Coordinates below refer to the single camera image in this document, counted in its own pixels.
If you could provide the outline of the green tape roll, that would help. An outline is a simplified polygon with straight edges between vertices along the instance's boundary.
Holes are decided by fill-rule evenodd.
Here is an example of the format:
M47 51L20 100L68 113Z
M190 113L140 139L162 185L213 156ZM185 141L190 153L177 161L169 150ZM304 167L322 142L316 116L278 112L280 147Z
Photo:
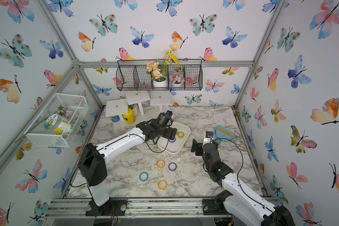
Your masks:
M183 139L185 134L184 134L184 132L180 131L180 132L177 133L177 136L178 136L179 139Z

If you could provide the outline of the orange tape roll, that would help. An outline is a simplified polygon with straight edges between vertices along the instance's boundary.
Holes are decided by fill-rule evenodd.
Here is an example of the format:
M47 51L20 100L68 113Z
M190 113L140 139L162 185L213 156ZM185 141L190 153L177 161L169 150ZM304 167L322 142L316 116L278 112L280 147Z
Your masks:
M165 180L161 180L158 182L158 188L162 191L166 190L168 187L168 183Z
M157 168L163 169L166 166L166 162L164 160L159 160L156 165Z

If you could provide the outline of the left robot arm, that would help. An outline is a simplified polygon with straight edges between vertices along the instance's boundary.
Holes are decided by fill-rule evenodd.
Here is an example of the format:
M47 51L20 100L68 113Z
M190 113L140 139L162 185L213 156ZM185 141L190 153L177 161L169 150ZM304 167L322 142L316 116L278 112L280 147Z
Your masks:
M110 200L105 185L106 164L125 151L150 140L154 144L157 144L161 137L173 140L178 130L172 128L172 115L172 111L160 113L157 118L143 121L117 138L99 145L89 143L84 146L78 169L86 179L92 200L98 207Z

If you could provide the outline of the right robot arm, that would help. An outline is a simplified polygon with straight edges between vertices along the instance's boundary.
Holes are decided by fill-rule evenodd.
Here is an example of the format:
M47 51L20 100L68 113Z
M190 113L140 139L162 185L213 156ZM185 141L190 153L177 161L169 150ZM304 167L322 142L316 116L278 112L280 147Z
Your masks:
M290 211L276 206L248 187L219 157L218 143L193 140L191 152L203 159L203 168L224 191L216 196L219 212L228 212L247 226L294 226Z

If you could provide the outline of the white storage box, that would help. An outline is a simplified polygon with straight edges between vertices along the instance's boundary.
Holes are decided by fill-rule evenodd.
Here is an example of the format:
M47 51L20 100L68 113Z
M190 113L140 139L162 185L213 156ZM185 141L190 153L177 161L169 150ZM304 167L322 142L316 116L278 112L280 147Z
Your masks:
M180 153L182 147L184 146L187 138L190 135L190 128L180 122L175 121L172 124L173 128L176 128L178 132L184 132L185 136L183 139L179 139L178 136L176 135L176 142L175 143L170 143L167 139L161 137L157 143L158 147L162 150L165 151L167 154L176 156L177 154Z

